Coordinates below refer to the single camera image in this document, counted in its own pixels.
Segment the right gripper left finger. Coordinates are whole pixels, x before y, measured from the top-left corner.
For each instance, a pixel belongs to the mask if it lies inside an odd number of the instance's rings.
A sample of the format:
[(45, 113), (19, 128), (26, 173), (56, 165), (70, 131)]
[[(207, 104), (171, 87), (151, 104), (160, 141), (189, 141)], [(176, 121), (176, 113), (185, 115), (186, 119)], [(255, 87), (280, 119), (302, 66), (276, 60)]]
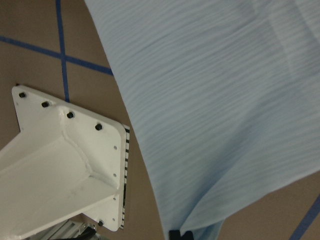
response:
[(168, 232), (169, 240), (180, 240), (181, 233), (179, 230), (170, 230)]

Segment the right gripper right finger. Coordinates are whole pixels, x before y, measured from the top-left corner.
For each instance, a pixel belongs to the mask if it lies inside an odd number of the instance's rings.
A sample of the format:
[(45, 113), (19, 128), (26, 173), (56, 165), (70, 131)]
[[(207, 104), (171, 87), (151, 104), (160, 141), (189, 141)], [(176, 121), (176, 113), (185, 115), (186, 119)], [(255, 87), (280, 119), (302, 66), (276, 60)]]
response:
[(183, 235), (182, 235), (182, 240), (194, 240), (194, 235), (192, 231), (186, 231)]

